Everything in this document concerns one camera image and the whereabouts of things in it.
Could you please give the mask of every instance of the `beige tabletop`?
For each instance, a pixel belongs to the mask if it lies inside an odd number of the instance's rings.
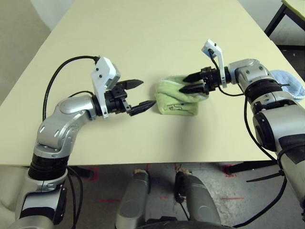
[[[287,70],[301,80],[236,0],[76,0],[0,107],[0,164],[31,161],[45,89],[65,60],[85,54],[108,57],[121,80],[144,81],[128,91],[128,102],[137,105],[154,99],[159,79],[212,65],[201,52],[207,38],[222,48],[226,65],[256,58],[269,70]],[[63,98],[92,90],[93,67],[92,61],[80,60],[60,72],[47,116]],[[228,85],[226,91],[239,93],[239,88]],[[100,117],[80,130],[69,164],[268,159],[247,133],[243,108],[243,96],[217,90],[200,103],[194,117],[161,115],[156,106],[133,117]],[[248,117],[252,126],[251,112]]]

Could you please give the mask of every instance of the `blue cloth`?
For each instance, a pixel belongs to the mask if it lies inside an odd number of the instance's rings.
[[[282,70],[272,70],[270,73],[278,83],[290,84],[290,86],[283,86],[282,90],[290,93],[294,99],[305,98],[305,88],[291,73]]]

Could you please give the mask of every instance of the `light green cloth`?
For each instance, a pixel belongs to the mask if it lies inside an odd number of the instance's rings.
[[[185,85],[186,76],[173,76],[157,83],[155,97],[159,111],[163,115],[197,115],[198,102],[208,98],[203,93],[184,94],[179,92]]]

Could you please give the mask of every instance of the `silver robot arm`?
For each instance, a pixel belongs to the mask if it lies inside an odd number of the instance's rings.
[[[212,61],[222,60],[221,49],[208,40],[203,52]],[[300,206],[305,209],[305,109],[282,90],[272,74],[258,60],[245,59],[216,69],[205,67],[188,75],[183,81],[196,82],[180,89],[186,94],[209,94],[226,83],[238,84],[251,105],[256,139],[259,144],[274,151]]]
[[[109,113],[122,112],[133,116],[155,104],[155,101],[145,101],[135,107],[129,105],[125,90],[143,82],[118,82],[120,74],[107,58],[97,61],[91,77],[96,95],[59,102],[54,113],[40,125],[32,162],[18,197],[16,221],[9,229],[52,229],[62,221],[68,159],[82,126],[97,116],[105,118]]]

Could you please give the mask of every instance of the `gray floor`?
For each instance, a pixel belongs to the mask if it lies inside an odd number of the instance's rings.
[[[278,194],[283,178],[246,183],[248,179],[275,173],[278,167],[271,166],[227,176],[223,172],[223,165],[226,164],[236,164],[236,162],[182,163],[182,167],[192,170],[193,174],[205,183],[218,208],[222,223],[233,226],[246,221],[269,204]],[[96,179],[84,180],[84,202],[78,228],[114,228],[116,209],[128,181],[132,178],[133,170],[146,169],[146,166],[133,164],[94,167],[98,171]],[[173,198],[174,164],[149,164],[148,171],[152,177],[152,190],[147,201],[146,219],[172,216],[178,220],[185,220],[180,205]],[[55,227],[56,229],[66,229],[71,226],[71,193],[68,193],[68,198],[64,220]],[[272,209],[243,228],[304,229],[301,208],[290,187],[286,187],[282,199]]]
[[[280,49],[284,57],[293,66],[296,72],[305,81],[305,49],[304,46],[298,49]]]

